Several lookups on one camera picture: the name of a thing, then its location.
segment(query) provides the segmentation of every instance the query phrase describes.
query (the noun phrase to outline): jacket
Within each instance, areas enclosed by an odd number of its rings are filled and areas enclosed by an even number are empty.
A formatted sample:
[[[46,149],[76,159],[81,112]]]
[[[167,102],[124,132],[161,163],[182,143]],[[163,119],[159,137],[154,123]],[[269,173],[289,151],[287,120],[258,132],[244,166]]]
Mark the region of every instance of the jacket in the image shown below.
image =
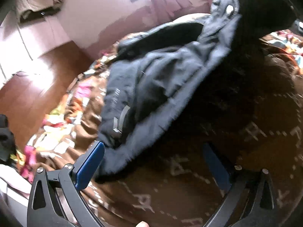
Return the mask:
[[[214,0],[202,21],[167,23],[122,42],[101,112],[98,140],[106,148],[95,178],[121,171],[151,147],[219,65],[219,85],[241,81],[235,57],[243,45],[294,20],[284,0]]]

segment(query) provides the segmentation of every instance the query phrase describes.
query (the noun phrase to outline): metal screw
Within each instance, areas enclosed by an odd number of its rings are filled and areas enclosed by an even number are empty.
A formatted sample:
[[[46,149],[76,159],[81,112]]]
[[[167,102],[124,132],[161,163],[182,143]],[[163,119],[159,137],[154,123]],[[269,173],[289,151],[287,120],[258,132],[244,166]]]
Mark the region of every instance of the metal screw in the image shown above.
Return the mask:
[[[242,166],[241,166],[241,165],[235,165],[234,168],[235,168],[237,171],[242,170]]]
[[[38,172],[38,173],[43,172],[43,167],[39,167],[39,168],[37,169],[37,172]]]
[[[66,165],[64,166],[64,168],[66,168],[66,169],[71,169],[72,167],[73,167],[72,164],[66,164]]]
[[[268,170],[267,169],[262,169],[262,172],[264,173],[264,174],[268,174]]]

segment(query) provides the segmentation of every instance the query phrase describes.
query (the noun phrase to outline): white wall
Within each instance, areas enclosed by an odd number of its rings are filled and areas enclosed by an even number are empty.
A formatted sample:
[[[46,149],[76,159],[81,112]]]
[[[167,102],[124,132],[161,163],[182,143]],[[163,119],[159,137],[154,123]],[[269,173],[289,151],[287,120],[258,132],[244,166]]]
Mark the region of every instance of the white wall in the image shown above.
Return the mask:
[[[47,51],[70,41],[56,16],[47,17],[44,22],[20,29],[26,47],[33,59]],[[17,30],[17,19],[10,11],[0,26],[0,64],[9,79],[12,74],[32,64]],[[4,77],[0,72],[0,88]]]
[[[205,3],[205,0],[190,1],[194,6],[200,6]],[[87,49],[90,45],[100,40],[99,34],[107,26],[148,5],[148,0],[138,0],[134,3],[130,0],[65,0],[62,11],[57,17],[68,36],[80,48]],[[146,13],[145,16],[138,18],[136,23],[138,23],[138,28],[142,28],[141,24],[147,27],[155,25],[154,20]],[[122,23],[119,26],[128,27],[130,25]],[[96,50],[94,49],[92,53],[88,52],[88,54],[95,58]]]

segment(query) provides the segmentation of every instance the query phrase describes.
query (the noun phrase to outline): snap button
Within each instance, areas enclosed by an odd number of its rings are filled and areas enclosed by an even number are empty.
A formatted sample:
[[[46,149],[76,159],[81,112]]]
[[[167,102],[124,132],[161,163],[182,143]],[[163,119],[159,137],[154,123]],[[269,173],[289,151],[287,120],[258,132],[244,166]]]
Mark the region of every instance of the snap button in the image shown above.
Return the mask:
[[[234,7],[232,5],[228,5],[225,10],[228,17],[232,16],[234,13]]]

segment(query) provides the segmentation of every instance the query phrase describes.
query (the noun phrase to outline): wall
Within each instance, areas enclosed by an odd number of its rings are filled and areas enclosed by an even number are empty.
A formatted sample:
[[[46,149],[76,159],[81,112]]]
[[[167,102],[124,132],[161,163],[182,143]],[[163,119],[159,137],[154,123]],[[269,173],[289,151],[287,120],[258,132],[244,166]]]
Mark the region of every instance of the wall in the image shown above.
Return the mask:
[[[50,16],[43,22],[23,27],[20,32],[33,59],[70,41],[56,16]],[[13,11],[8,13],[0,26],[0,64],[6,80],[22,69],[30,69],[29,66],[34,64],[29,58],[18,33],[17,19]],[[0,88],[4,81],[5,79],[0,72]]]
[[[205,4],[205,0],[190,1],[195,7]],[[148,0],[65,0],[57,17],[69,37],[93,59],[126,34],[156,25]]]

